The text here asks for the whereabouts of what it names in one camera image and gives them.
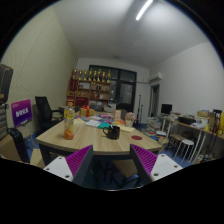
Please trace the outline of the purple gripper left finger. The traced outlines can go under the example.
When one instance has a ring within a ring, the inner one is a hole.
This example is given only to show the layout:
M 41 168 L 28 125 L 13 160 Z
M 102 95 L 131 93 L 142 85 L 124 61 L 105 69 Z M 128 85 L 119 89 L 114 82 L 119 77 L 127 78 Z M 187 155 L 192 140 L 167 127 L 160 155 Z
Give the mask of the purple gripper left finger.
M 44 170 L 69 182 L 82 185 L 93 157 L 93 146 L 86 146 L 67 157 L 58 156 Z

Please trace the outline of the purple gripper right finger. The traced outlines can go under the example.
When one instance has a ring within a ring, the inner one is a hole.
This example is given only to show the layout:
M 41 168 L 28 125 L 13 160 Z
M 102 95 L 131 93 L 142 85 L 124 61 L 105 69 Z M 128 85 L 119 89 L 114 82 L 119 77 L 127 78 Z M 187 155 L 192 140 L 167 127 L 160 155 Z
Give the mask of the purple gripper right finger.
M 143 185 L 157 181 L 182 169 L 179 164 L 166 154 L 156 155 L 134 144 L 130 145 L 130 157 L 134 161 Z

